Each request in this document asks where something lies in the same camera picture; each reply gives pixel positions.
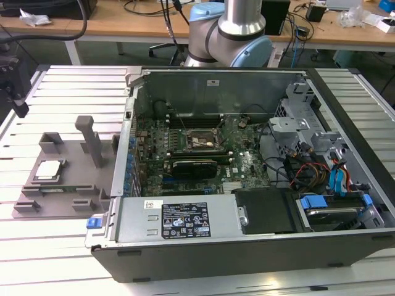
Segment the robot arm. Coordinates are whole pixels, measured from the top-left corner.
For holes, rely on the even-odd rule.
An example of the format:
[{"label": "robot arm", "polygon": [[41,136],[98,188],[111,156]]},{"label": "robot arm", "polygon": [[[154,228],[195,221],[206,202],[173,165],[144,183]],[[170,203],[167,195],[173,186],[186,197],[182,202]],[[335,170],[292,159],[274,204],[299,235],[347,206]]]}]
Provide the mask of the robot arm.
[{"label": "robot arm", "polygon": [[187,67],[261,67],[272,52],[262,0],[196,4],[189,20]]}]

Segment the black plastic cover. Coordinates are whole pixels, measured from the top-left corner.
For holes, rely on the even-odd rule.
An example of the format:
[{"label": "black plastic cover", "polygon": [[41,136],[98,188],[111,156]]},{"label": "black plastic cover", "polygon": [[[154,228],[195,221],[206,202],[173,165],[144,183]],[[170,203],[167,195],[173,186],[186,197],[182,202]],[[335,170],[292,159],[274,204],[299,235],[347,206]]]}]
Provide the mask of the black plastic cover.
[{"label": "black plastic cover", "polygon": [[237,206],[244,208],[247,215],[243,234],[305,232],[289,189],[237,189],[235,195]]}]

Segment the blue drive bracket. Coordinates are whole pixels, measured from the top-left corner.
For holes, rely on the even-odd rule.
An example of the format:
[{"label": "blue drive bracket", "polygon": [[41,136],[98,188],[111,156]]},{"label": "blue drive bracket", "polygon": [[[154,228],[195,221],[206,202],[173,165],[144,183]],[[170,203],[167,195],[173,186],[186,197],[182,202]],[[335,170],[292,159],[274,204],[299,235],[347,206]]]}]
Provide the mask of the blue drive bracket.
[{"label": "blue drive bracket", "polygon": [[327,208],[328,204],[323,195],[306,195],[301,198],[301,204],[304,210],[310,208]]}]

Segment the table leg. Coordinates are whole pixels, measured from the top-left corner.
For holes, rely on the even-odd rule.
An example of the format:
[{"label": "table leg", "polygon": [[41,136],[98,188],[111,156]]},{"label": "table leg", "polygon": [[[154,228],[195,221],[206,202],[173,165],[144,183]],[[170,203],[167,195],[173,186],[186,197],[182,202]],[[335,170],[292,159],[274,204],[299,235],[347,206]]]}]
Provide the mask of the table leg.
[{"label": "table leg", "polygon": [[67,52],[73,66],[81,66],[83,64],[80,53],[78,52],[77,41],[65,41]]},{"label": "table leg", "polygon": [[123,43],[122,42],[117,42],[117,49],[118,49],[118,54],[122,56],[124,54],[123,52]]},{"label": "table leg", "polygon": [[268,68],[278,68],[284,50],[284,45],[273,43],[272,54],[270,55],[269,62],[267,64]]}]

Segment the small black box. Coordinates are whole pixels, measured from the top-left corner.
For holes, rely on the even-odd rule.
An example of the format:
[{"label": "small black box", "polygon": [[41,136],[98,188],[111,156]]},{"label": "small black box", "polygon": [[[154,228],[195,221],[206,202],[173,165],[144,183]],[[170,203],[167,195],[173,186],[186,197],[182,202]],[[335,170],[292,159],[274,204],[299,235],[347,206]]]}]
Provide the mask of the small black box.
[{"label": "small black box", "polygon": [[306,19],[310,22],[319,23],[326,9],[326,6],[311,4],[306,12]]},{"label": "small black box", "polygon": [[283,31],[290,0],[263,0],[260,13],[266,19],[265,35],[280,35]]}]

